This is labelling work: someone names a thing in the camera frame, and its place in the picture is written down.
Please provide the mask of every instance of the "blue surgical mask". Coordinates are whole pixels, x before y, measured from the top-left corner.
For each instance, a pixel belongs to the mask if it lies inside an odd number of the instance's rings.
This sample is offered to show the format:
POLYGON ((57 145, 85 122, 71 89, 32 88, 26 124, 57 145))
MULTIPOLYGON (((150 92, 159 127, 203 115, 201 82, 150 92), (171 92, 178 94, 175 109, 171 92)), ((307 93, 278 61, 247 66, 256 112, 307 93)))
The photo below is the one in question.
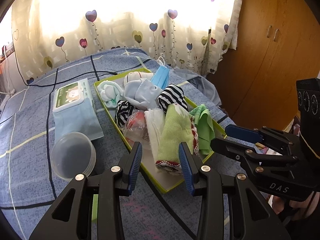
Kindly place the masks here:
POLYGON ((157 63, 160 65, 157 72, 154 74, 154 76, 151 79, 152 84, 156 85, 157 87, 160 87, 161 89, 165 89, 168 86, 169 83, 169 68, 165 66, 165 62, 163 57, 159 57, 157 60, 157 63))

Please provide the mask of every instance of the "blue bedsheet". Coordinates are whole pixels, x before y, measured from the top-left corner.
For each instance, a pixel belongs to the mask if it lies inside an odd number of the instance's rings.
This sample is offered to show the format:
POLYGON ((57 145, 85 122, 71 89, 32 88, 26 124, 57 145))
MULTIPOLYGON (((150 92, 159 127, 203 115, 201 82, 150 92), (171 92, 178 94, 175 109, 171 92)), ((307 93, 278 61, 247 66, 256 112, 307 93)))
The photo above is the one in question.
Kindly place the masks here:
MULTIPOLYGON (((94 71, 93 64, 96 71, 121 73, 133 67, 140 68, 140 62, 147 59, 150 59, 150 57, 143 50, 136 48, 119 48, 100 52, 92 55, 92 60, 88 56, 59 67, 57 82, 81 73, 94 71)), ((154 73, 159 67, 155 60, 149 60, 144 65, 154 73)), ((98 75, 101 76, 100 79, 110 76, 103 73, 98 73, 98 75)), ((55 77, 56 69, 53 69, 34 83, 38 85, 54 84, 55 77)), ((74 79, 74 81, 83 78, 89 80, 96 109, 102 109, 93 87, 93 83, 97 81, 95 73, 83 75, 74 79)), ((169 83, 181 84, 184 81, 174 74, 173 70, 170 70, 169 83)), ((58 84, 55 88, 57 89, 70 82, 58 84)), ((225 116, 193 85, 186 83, 181 87, 185 95, 196 104, 206 104, 214 120, 218 121, 225 116)), ((22 239, 29 238, 52 201, 67 184, 66 181, 54 174, 49 164, 50 151, 54 144, 53 93, 50 96, 52 89, 53 86, 29 86, 8 101, 0 117, 0 207, 9 223, 22 239), (49 99, 51 109, 48 117, 49 99), (13 210, 12 201, 16 207, 16 214, 13 210)), ((98 111, 97 117, 104 132, 103 138, 93 141, 97 152, 95 172, 100 174, 105 169, 117 164, 127 150, 106 113, 98 111)), ((232 120, 226 118, 220 125, 224 128, 230 123, 233 123, 232 120)), ((243 171, 238 162, 219 154, 213 155, 208 163, 223 174, 235 175, 243 171)), ((191 197, 184 183, 163 195, 163 197, 196 234, 201 198, 191 197)), ((120 203, 124 234, 127 240, 190 239, 161 205, 141 174, 138 176, 136 189, 132 196, 129 198, 121 197, 120 203)), ((225 239, 229 239, 228 207, 226 203, 225 239)))

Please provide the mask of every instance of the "yellow tray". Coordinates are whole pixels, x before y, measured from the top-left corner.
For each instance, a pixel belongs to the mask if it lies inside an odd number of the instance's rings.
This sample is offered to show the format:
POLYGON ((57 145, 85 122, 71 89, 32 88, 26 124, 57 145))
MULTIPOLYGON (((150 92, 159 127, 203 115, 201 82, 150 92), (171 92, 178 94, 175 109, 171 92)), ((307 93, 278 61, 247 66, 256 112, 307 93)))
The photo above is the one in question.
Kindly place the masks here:
MULTIPOLYGON (((116 81, 118 79, 124 78, 128 73, 135 72, 135 71, 151 73, 151 71, 146 68, 139 68, 136 70, 127 71, 125 73, 121 73, 119 75, 108 77, 103 80, 97 81, 94 83, 94 87, 96 89, 98 97, 100 98, 100 94, 98 92, 97 86, 101 82, 103 82, 105 80, 116 81)), ((186 100, 188 106, 191 107, 192 109, 197 106, 189 98, 185 97, 185 100, 186 100)), ((129 143, 125 139, 125 137, 122 134, 122 132, 120 131, 120 129, 117 127, 113 116, 110 114, 110 112, 108 111, 107 107, 104 105, 101 98, 100 98, 100 101, 101 101, 101 104, 103 105, 107 115, 109 116, 111 122, 113 123, 113 126, 116 128, 119 136, 121 137, 122 141, 124 142, 125 146, 127 147, 128 151, 131 151, 131 146, 129 145, 129 143)), ((216 137, 218 137, 218 138, 225 138, 226 137, 224 129, 215 120, 212 120, 212 125, 214 128, 214 132, 215 132, 216 137)), ((208 155, 202 155, 202 161, 206 162, 212 156, 212 154, 213 154, 213 152, 209 153, 208 155)), ((151 163, 149 156, 147 158, 144 158, 144 157, 145 156, 142 157, 141 167, 146 172, 146 174, 149 176, 149 178, 154 183, 154 185, 156 185, 157 188, 162 193, 169 192, 170 190, 172 190, 173 188, 175 188, 176 186, 178 186, 179 184, 181 184, 184 181, 183 176, 175 176, 175 175, 167 174, 166 172, 156 172, 155 171, 156 167, 155 167, 154 161, 153 161, 153 163, 151 163)))

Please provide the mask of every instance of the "person's hand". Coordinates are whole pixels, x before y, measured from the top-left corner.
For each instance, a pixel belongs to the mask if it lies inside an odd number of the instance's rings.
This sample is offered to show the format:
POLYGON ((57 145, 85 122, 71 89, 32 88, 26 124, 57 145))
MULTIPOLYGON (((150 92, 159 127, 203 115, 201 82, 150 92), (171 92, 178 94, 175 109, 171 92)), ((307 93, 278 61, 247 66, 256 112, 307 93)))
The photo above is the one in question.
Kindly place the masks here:
MULTIPOLYGON (((311 200, 313 192, 310 194, 310 196, 303 202, 297 202, 297 201, 293 201, 290 200, 289 205, 292 208, 298 208, 297 213, 292 217, 292 220, 298 220, 298 219, 302 219, 302 218, 307 218, 308 216, 310 216, 314 210, 316 209, 318 202, 319 202, 319 196, 320 193, 316 192, 315 197, 312 200, 312 203, 310 204, 307 213, 303 216, 303 214, 305 213, 308 204, 311 200)), ((278 215, 283 209, 284 209, 284 201, 282 198, 277 197, 277 196, 273 196, 272 198, 272 209, 273 211, 278 215)))

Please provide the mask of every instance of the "wet wipes package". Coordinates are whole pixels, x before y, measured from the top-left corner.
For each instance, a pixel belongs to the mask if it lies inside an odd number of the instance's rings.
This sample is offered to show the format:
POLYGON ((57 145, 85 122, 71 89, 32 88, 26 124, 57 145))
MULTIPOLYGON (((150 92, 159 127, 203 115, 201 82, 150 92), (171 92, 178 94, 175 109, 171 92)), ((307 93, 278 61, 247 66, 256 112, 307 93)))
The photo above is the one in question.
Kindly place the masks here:
POLYGON ((94 108, 87 78, 55 90, 52 109, 55 142, 70 132, 83 133, 90 140, 103 137, 94 108))

